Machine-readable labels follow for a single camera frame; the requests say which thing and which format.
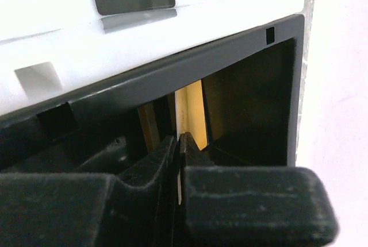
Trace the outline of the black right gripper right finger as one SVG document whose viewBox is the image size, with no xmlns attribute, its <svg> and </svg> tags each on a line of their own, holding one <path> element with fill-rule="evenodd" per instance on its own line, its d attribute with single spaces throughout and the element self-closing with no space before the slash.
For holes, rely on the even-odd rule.
<svg viewBox="0 0 368 247">
<path fill-rule="evenodd" d="M 339 225 L 320 178 L 303 167 L 216 165 L 179 139 L 185 228 L 200 246 L 325 246 Z"/>
</svg>

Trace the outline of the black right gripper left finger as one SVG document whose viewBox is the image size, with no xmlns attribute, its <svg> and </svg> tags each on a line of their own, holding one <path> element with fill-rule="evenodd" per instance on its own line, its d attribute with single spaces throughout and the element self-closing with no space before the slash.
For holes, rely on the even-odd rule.
<svg viewBox="0 0 368 247">
<path fill-rule="evenodd" d="M 119 175 L 4 173 L 2 246 L 172 246 L 174 154 L 166 137 Z"/>
</svg>

